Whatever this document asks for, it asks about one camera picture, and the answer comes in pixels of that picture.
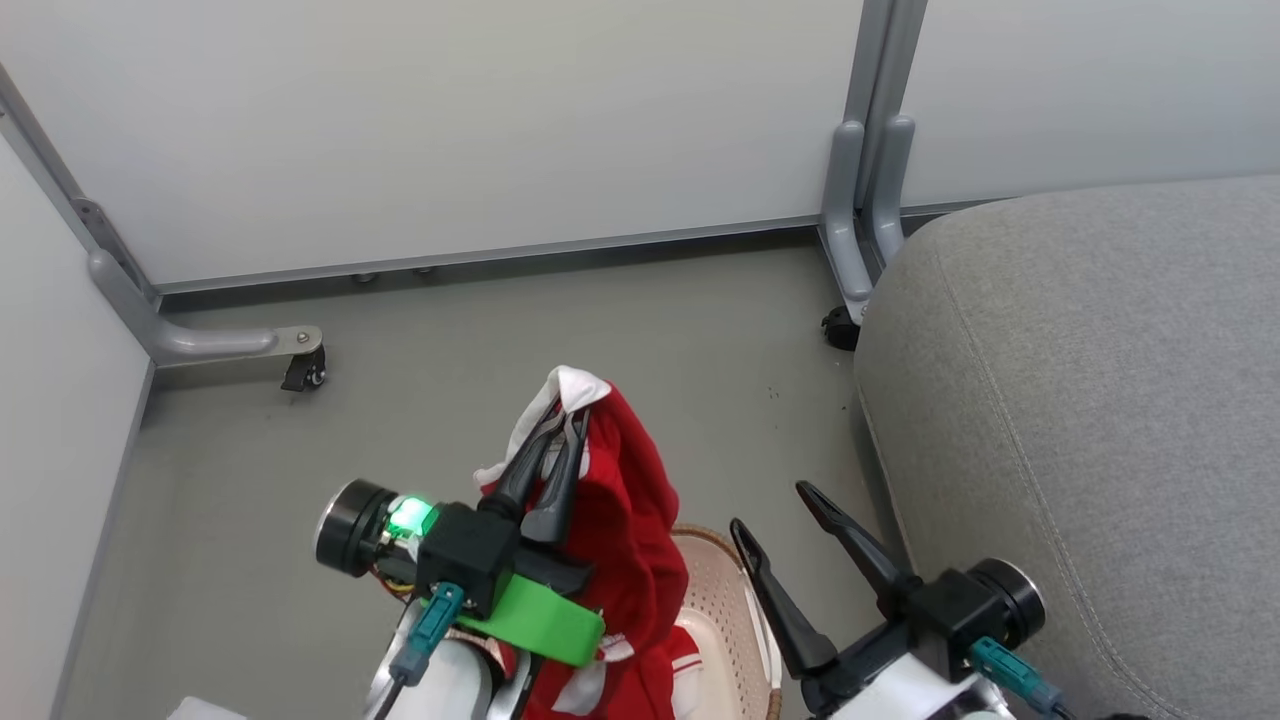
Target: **floor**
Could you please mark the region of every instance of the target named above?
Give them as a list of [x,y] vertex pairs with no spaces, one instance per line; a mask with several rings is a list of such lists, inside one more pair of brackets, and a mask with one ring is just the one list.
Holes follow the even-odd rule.
[[[64,717],[159,719],[188,694],[259,720],[357,716],[398,605],[312,560],[325,502],[357,477],[474,500],[471,471],[562,363],[626,393],[681,520],[745,519],[842,647],[877,624],[873,598],[792,491],[812,480],[886,527],[851,355],[818,331],[836,302],[812,231],[172,302],[196,327],[319,324],[329,379],[282,392],[278,359],[161,373]],[[783,692],[783,717],[808,717]]]

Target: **laundry basket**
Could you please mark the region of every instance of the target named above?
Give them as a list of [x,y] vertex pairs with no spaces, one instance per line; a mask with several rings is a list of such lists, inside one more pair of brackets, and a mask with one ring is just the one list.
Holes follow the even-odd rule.
[[728,539],[698,525],[676,525],[689,589],[676,620],[703,659],[691,720],[778,720],[782,661],[751,583]]

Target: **camera lens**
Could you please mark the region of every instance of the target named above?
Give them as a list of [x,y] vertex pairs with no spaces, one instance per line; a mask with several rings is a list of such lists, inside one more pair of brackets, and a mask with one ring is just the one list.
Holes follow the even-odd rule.
[[353,578],[376,560],[378,537],[397,493],[369,480],[347,483],[325,507],[316,525],[316,561]]
[[1044,626],[1044,601],[1025,573],[1004,560],[988,557],[969,569],[968,575],[1005,603],[1005,647],[1014,650]]

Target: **black caster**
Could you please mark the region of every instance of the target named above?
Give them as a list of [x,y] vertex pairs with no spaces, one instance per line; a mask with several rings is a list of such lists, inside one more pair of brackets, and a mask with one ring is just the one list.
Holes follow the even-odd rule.
[[294,355],[289,363],[289,369],[284,372],[284,382],[280,389],[289,392],[302,392],[307,388],[317,388],[324,384],[325,360],[324,346],[312,352]]
[[827,338],[827,345],[840,350],[852,351],[858,347],[858,334],[861,328],[854,323],[849,315],[849,307],[840,305],[822,319],[822,334]]

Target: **green strap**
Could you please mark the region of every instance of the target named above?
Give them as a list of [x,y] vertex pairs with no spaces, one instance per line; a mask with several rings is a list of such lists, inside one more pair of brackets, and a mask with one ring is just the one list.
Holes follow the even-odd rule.
[[604,637],[603,618],[522,575],[511,577],[488,620],[457,623],[572,667],[590,662]]

